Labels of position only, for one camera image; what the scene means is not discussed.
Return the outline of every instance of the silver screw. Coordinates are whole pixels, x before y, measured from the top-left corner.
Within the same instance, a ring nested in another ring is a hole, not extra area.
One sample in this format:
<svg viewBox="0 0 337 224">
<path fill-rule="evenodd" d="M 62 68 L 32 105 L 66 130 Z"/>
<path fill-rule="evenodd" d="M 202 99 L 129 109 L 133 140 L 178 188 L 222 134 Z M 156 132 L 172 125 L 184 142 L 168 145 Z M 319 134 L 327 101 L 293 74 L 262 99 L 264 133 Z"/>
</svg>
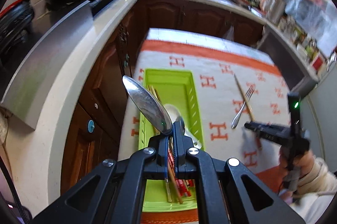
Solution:
<svg viewBox="0 0 337 224">
<path fill-rule="evenodd" d="M 240 164 L 240 161 L 236 158 L 230 158 L 228 160 L 228 164 L 235 167 L 235 166 L 238 166 Z"/>
<path fill-rule="evenodd" d="M 103 160 L 103 165 L 105 167 L 111 167 L 114 164 L 114 161 L 112 159 L 104 159 Z"/>
<path fill-rule="evenodd" d="M 196 155 L 199 153 L 199 150 L 195 147 L 192 147 L 190 149 L 188 149 L 188 152 L 191 154 L 191 155 Z"/>
<path fill-rule="evenodd" d="M 148 155 L 152 155 L 154 153 L 154 149 L 152 147 L 147 147 L 143 150 L 143 152 Z"/>
</svg>

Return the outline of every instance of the metal spoon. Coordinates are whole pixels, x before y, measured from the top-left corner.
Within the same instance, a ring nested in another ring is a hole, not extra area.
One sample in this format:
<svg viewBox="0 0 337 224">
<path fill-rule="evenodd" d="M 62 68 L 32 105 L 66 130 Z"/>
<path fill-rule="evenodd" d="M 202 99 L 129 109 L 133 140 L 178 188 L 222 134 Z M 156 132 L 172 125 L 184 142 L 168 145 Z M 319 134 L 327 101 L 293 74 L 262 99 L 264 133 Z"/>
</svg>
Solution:
<svg viewBox="0 0 337 224">
<path fill-rule="evenodd" d="M 164 135 L 172 131 L 172 121 L 164 106 L 134 79 L 123 76 L 123 84 L 130 98 L 149 122 Z"/>
</svg>

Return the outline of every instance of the fork handle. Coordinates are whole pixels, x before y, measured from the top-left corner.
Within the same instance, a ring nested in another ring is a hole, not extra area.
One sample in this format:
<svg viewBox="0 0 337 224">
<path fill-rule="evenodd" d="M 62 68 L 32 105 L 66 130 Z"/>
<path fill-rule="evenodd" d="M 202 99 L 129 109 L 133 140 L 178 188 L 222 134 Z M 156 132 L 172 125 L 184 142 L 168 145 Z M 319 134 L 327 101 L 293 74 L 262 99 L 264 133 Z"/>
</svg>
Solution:
<svg viewBox="0 0 337 224">
<path fill-rule="evenodd" d="M 244 101 L 240 111 L 237 113 L 237 115 L 235 116 L 235 118 L 232 121 L 232 124 L 231 124 L 232 129 L 234 129 L 238 126 L 242 111 L 245 108 L 245 106 L 246 106 L 246 102 Z"/>
</svg>

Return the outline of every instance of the human hand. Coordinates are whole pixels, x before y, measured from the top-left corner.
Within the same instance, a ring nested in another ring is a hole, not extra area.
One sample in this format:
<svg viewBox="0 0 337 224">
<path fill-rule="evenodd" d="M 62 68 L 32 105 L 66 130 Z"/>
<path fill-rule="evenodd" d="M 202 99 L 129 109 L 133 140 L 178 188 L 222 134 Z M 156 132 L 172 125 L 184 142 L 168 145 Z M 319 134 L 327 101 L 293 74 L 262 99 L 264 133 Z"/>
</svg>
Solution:
<svg viewBox="0 0 337 224">
<path fill-rule="evenodd" d="M 301 168 L 301 178 L 306 176 L 314 166 L 314 155 L 311 150 L 307 151 L 304 155 L 299 155 L 294 158 L 293 164 L 294 166 L 298 166 Z M 288 160 L 280 149 L 280 176 L 284 178 L 289 171 L 287 170 Z"/>
</svg>

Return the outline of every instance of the person's arm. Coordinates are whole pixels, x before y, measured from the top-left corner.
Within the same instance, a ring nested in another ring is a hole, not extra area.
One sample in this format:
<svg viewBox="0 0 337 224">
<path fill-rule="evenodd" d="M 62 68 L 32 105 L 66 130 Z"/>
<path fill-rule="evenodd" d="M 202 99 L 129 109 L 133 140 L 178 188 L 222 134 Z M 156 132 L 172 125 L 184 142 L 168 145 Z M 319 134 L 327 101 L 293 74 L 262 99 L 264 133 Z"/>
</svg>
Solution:
<svg viewBox="0 0 337 224">
<path fill-rule="evenodd" d="M 288 174 L 287 165 L 286 158 L 280 153 L 280 172 L 282 177 Z M 301 167 L 301 178 L 297 188 L 299 195 L 337 189 L 337 178 L 328 171 L 325 161 L 321 158 L 315 158 L 312 151 L 296 157 L 294 165 Z"/>
</svg>

